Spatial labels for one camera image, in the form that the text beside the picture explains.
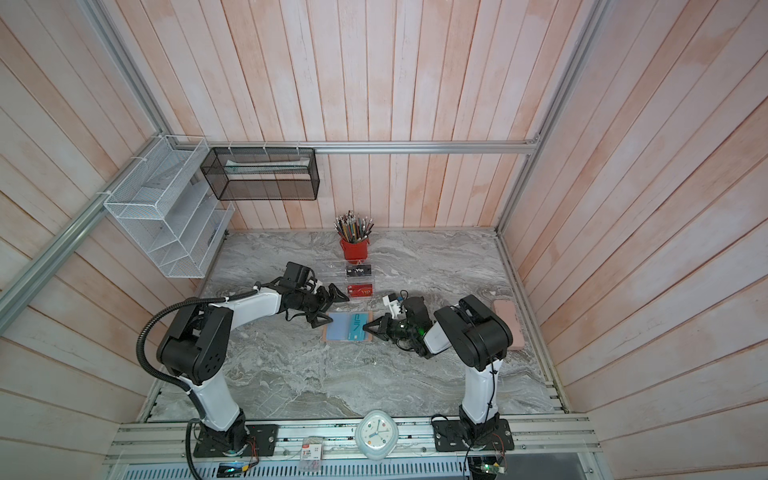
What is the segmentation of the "left blue circuit board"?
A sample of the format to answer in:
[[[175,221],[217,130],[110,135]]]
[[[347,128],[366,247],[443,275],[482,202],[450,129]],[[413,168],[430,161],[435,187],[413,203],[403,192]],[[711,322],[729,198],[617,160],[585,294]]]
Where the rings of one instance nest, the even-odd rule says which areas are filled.
[[[219,463],[216,470],[217,479],[242,478],[250,469],[248,463],[223,462]]]

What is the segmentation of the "clear acrylic organizer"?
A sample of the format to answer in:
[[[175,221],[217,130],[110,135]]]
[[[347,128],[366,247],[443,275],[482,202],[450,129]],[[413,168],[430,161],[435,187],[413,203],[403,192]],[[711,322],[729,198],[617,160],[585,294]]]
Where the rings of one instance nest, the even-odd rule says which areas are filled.
[[[350,263],[344,259],[342,260],[323,260],[317,263],[316,265],[316,273],[320,277],[321,280],[323,280],[325,283],[333,283],[337,287],[339,287],[345,294],[347,294],[346,287],[349,284],[363,284],[363,283],[372,283],[373,288],[375,291],[375,276],[374,271],[372,267],[372,275],[369,277],[357,277],[357,278],[347,278],[345,267],[348,264],[370,264],[372,267],[372,264],[365,260],[363,262],[354,262]]]

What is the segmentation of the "red pencil cup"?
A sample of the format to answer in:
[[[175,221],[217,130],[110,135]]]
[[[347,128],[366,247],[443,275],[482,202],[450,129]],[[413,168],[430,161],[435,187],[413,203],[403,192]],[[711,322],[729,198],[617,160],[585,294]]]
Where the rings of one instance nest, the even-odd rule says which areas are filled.
[[[339,240],[343,257],[350,263],[363,262],[368,258],[369,240],[361,240],[356,243],[349,242],[344,238]]]

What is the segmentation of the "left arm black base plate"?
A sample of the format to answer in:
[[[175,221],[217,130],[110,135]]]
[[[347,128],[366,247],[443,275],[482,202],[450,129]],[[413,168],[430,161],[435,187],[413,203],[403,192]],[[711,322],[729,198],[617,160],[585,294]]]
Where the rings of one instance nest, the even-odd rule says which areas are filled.
[[[202,425],[192,450],[196,458],[259,456],[274,454],[277,424],[235,424],[226,432]]]

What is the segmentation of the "bundle of coloured pencils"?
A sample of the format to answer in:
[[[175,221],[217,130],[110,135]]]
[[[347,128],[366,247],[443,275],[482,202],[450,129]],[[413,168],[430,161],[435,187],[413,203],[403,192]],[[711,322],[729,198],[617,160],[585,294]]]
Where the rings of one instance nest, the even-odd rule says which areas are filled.
[[[370,217],[359,216],[349,210],[335,218],[336,232],[342,240],[357,244],[369,239],[374,222]]]

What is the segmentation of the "white analog clock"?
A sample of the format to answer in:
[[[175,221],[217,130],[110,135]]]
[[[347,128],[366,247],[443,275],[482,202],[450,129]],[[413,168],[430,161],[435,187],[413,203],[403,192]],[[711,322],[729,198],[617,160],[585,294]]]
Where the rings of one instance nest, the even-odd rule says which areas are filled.
[[[356,426],[354,440],[369,460],[380,461],[395,449],[399,428],[395,420],[382,410],[372,410]]]

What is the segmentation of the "small red white box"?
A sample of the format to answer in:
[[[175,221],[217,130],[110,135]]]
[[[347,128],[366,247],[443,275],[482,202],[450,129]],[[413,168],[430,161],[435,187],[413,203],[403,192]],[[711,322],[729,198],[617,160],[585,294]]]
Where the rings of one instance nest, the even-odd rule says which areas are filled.
[[[317,473],[322,467],[324,438],[306,437],[301,446],[298,470],[305,473]]]

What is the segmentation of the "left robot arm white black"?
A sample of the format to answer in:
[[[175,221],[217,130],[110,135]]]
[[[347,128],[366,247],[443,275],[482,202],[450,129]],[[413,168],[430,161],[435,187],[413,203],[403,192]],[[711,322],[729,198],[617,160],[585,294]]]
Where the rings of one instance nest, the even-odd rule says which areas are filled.
[[[163,380],[185,391],[205,427],[228,431],[242,416],[221,373],[231,332],[281,313],[288,321],[303,317],[317,328],[332,321],[327,311],[333,304],[349,300],[335,284],[317,280],[311,268],[289,262],[282,276],[266,284],[168,307],[159,317],[174,318],[156,353],[166,369]]]

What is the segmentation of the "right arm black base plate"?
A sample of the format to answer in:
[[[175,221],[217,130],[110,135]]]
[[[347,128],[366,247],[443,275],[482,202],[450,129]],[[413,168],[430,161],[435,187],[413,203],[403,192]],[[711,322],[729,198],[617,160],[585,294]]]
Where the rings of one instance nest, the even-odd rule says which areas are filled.
[[[511,428],[505,419],[494,417],[485,424],[449,420],[442,415],[430,420],[438,452],[466,450],[507,452],[515,449]]]

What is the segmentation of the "aluminium frame rail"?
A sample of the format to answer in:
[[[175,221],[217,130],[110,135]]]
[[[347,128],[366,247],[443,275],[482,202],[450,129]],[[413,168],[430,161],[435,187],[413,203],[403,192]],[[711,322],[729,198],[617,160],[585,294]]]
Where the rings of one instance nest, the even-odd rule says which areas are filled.
[[[317,154],[532,154],[537,141],[293,141],[224,142],[206,140],[210,148],[313,149]]]

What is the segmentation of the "red credit card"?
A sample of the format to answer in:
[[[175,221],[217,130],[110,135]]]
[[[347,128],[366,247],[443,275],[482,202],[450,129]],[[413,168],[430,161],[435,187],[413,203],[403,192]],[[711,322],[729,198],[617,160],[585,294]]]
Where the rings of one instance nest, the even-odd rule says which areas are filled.
[[[372,297],[374,293],[372,283],[349,284],[346,290],[347,295],[351,298],[368,298]]]

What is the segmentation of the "teal credit card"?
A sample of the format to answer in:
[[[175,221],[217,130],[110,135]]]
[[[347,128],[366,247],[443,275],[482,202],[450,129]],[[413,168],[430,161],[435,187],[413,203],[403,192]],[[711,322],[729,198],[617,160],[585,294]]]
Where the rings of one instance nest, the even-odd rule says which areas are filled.
[[[368,339],[365,326],[369,320],[368,312],[355,312],[350,316],[350,325],[347,335],[349,341],[364,342]]]

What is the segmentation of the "green circuit board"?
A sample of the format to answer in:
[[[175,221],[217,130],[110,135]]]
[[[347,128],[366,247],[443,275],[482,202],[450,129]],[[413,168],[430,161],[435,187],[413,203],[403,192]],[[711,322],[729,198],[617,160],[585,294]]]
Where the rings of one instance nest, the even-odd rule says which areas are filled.
[[[467,470],[472,480],[495,480],[506,473],[506,466],[495,457],[472,456],[467,460]]]

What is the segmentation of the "pink case on table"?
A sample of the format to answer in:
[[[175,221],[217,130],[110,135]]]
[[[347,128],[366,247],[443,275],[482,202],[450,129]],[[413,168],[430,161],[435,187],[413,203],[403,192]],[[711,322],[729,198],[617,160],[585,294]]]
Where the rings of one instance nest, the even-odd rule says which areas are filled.
[[[525,348],[525,338],[515,303],[512,300],[495,300],[492,304],[492,309],[507,325],[512,334],[512,343],[508,349],[513,351],[523,350]]]

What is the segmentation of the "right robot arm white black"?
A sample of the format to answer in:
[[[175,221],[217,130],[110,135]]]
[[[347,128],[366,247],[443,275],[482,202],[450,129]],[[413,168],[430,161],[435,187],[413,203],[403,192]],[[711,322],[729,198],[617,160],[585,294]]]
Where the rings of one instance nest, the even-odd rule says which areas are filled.
[[[474,295],[433,314],[420,296],[393,293],[384,303],[389,311],[365,324],[363,330],[422,358],[454,350],[466,367],[461,421],[475,430],[497,422],[498,375],[514,343],[508,324]]]

